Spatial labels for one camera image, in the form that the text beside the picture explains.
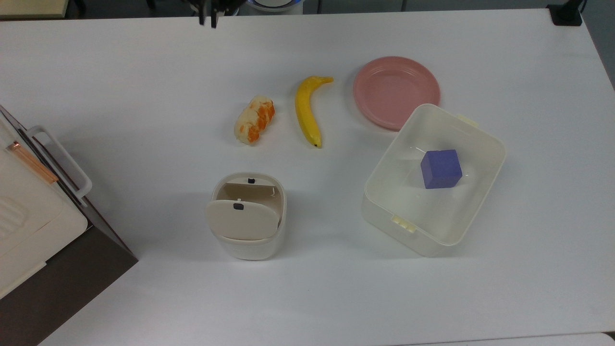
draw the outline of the table surface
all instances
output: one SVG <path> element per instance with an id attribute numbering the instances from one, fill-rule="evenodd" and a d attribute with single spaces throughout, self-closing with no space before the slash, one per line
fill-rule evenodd
<path id="1" fill-rule="evenodd" d="M 613 346 L 615 341 L 602 333 L 572 334 L 540 337 L 518 337 L 514 339 L 496 339 L 480 341 L 445 342 L 423 344 L 425 346 Z"/>
<path id="2" fill-rule="evenodd" d="M 0 0 L 0 19 L 63 18 L 68 0 Z"/>
<path id="3" fill-rule="evenodd" d="M 615 330 L 615 93 L 583 25 L 548 12 L 0 23 L 0 102 L 46 125 L 92 178 L 90 199 L 140 262 L 46 345 L 399 345 Z M 423 258 L 366 223 L 363 186 L 395 132 L 352 98 L 358 70 L 424 64 L 441 107 L 508 156 L 461 243 Z M 323 148 L 295 118 L 312 99 Z M 254 147 L 232 134 L 275 102 Z M 272 259 L 232 258 L 204 207 L 227 174 L 288 195 Z"/>

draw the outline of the blue cube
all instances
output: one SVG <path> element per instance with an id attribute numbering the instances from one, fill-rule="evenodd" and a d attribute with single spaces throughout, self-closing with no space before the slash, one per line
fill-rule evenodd
<path id="1" fill-rule="evenodd" d="M 421 170 L 425 188 L 453 187 L 462 176 L 455 149 L 428 151 L 421 161 Z"/>

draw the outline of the yellow banana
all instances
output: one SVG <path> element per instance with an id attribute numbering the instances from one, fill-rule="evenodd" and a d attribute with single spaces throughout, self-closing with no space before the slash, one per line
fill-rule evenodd
<path id="1" fill-rule="evenodd" d="M 306 136 L 308 142 L 317 148 L 322 147 L 322 142 L 320 141 L 318 124 L 312 114 L 310 97 L 312 96 L 312 92 L 318 89 L 319 86 L 331 82 L 333 82 L 333 77 L 307 77 L 301 82 L 295 94 L 295 111 L 297 112 L 297 120 L 303 131 L 303 135 Z"/>

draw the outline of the storage box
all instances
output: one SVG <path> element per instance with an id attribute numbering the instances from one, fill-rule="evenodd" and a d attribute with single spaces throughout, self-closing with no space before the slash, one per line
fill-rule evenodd
<path id="1" fill-rule="evenodd" d="M 425 189 L 421 160 L 455 149 L 463 176 L 452 188 Z M 421 105 L 393 140 L 365 184 L 363 218 L 423 256 L 458 244 L 506 157 L 497 138 L 471 121 Z"/>

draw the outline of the pink plate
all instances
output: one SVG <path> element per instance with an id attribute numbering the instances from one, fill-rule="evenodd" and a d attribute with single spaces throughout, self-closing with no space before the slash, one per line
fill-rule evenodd
<path id="1" fill-rule="evenodd" d="M 383 57 L 367 63 L 354 79 L 354 100 L 374 123 L 399 131 L 416 107 L 438 105 L 440 87 L 429 70 L 403 57 Z"/>

